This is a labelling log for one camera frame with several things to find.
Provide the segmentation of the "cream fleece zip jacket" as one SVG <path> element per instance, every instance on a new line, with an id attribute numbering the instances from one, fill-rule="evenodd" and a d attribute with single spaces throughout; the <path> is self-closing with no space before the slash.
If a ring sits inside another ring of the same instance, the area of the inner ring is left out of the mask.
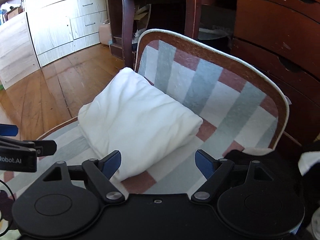
<path id="1" fill-rule="evenodd" d="M 203 123 L 201 117 L 124 68 L 78 113 L 79 126 L 93 151 L 105 157 L 121 153 L 118 181 L 139 175 L 188 144 Z"/>

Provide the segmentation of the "dark wooden desk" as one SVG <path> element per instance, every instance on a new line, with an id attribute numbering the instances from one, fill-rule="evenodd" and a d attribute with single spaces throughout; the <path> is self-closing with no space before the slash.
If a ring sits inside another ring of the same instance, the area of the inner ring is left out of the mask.
<path id="1" fill-rule="evenodd" d="M 111 54 L 133 67 L 137 40 L 148 29 L 165 29 L 231 51 L 237 0 L 107 0 Z"/>

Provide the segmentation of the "checked red grey rug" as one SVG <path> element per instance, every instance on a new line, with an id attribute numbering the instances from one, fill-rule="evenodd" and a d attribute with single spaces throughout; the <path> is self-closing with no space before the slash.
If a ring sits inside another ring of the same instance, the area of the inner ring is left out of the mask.
<path id="1" fill-rule="evenodd" d="M 219 159 L 230 150 L 275 148 L 289 118 L 282 91 L 263 73 L 234 56 L 166 30 L 152 29 L 140 37 L 133 70 L 152 86 L 202 118 L 195 138 L 139 175 L 111 182 L 124 195 L 192 194 L 204 182 L 195 152 L 205 150 Z M 78 165 L 99 157 L 82 133 L 78 119 L 51 130 L 54 155 L 37 162 L 35 173 L 2 172 L 1 233 L 17 239 L 12 225 L 13 198 L 19 197 L 56 161 Z"/>

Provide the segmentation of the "dark wooden drawer chest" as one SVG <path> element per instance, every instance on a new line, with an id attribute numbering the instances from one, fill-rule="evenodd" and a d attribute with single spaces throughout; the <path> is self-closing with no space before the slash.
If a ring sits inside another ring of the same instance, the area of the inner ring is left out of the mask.
<path id="1" fill-rule="evenodd" d="M 291 102 L 286 133 L 319 135 L 319 0 L 237 0 L 232 54 L 266 74 Z"/>

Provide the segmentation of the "white wood drawer cabinet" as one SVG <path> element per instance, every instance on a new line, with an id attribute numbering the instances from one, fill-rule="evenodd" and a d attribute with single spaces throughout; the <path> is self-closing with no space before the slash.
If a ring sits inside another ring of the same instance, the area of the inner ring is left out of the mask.
<path id="1" fill-rule="evenodd" d="M 98 44 L 106 0 L 1 0 L 1 86 Z"/>

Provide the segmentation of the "pink bag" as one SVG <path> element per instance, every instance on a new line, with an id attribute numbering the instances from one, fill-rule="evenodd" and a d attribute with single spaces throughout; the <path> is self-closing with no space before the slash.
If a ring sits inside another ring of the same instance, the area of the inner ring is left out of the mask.
<path id="1" fill-rule="evenodd" d="M 112 43 L 111 26 L 108 21 L 105 21 L 99 26 L 99 40 L 101 44 L 107 46 Z"/>

